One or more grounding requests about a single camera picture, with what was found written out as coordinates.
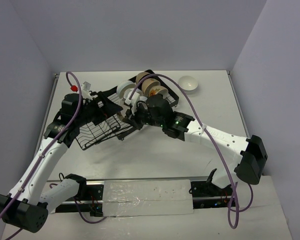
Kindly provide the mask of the beige floral bowl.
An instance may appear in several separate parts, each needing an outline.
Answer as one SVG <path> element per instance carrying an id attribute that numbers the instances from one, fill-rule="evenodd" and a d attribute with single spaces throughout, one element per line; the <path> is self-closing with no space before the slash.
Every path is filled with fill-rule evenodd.
<path id="1" fill-rule="evenodd" d="M 152 87 L 160 86 L 161 83 L 154 78 L 147 78 L 142 82 L 141 90 L 143 95 L 148 97 Z"/>
<path id="2" fill-rule="evenodd" d="M 149 75 L 149 74 L 150 74 L 150 73 L 147 72 L 147 71 L 138 73 L 138 74 L 136 75 L 136 78 L 135 78 L 135 84 L 137 85 L 143 77 L 145 77 L 145 76 L 147 76 L 147 75 Z"/>
<path id="3" fill-rule="evenodd" d="M 169 90 L 164 86 L 156 85 L 150 89 L 148 96 L 151 97 L 158 94 L 162 95 L 162 97 L 165 99 L 168 97 Z"/>

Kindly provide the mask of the white ribbed bowl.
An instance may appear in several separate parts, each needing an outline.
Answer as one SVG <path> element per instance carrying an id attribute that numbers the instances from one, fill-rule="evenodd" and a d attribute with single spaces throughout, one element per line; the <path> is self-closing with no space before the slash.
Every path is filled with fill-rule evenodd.
<path id="1" fill-rule="evenodd" d="M 134 90 L 133 88 L 127 89 L 127 90 L 124 92 L 124 94 L 123 94 L 123 99 L 124 99 L 124 100 L 127 100 L 127 99 L 131 96 L 133 90 Z M 134 92 L 133 96 L 135 96 L 135 95 L 139 95 L 139 96 L 142 97 L 144 94 L 143 94 L 143 92 L 142 92 L 141 90 L 137 89 L 137 90 Z"/>
<path id="2" fill-rule="evenodd" d="M 116 94 L 121 99 L 126 90 L 134 88 L 135 86 L 136 84 L 130 80 L 123 81 L 116 87 Z"/>

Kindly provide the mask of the cream floral bowl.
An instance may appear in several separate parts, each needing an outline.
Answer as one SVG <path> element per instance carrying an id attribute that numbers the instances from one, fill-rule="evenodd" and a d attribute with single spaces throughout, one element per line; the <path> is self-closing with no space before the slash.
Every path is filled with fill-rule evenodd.
<path id="1" fill-rule="evenodd" d="M 117 113 L 117 117 L 121 122 L 127 123 L 127 116 L 124 111 L 120 111 L 119 113 Z"/>

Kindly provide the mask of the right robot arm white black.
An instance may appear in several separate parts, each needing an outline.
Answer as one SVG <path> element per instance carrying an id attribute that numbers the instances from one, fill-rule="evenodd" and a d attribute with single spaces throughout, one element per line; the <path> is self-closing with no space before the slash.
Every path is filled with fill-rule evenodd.
<path id="1" fill-rule="evenodd" d="M 133 95 L 124 101 L 130 110 L 127 117 L 136 126 L 154 126 L 170 138 L 215 149 L 223 169 L 212 172 L 207 183 L 208 192 L 219 195 L 227 186 L 241 181 L 258 185 L 268 154 L 263 140 L 257 136 L 237 136 L 206 124 L 188 114 L 174 111 L 162 95 L 153 95 L 146 102 Z"/>

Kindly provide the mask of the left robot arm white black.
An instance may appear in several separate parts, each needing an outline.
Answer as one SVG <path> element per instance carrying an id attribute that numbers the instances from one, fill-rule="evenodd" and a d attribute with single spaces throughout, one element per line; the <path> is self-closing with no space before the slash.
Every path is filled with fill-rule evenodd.
<path id="1" fill-rule="evenodd" d="M 61 108 L 44 132 L 40 148 L 19 182 L 7 195 L 0 194 L 0 219 L 31 233 L 38 232 L 48 214 L 69 198 L 83 199 L 88 193 L 86 178 L 69 174 L 43 193 L 43 188 L 58 161 L 88 123 L 100 124 L 122 111 L 102 92 L 96 98 L 83 99 L 67 94 Z"/>

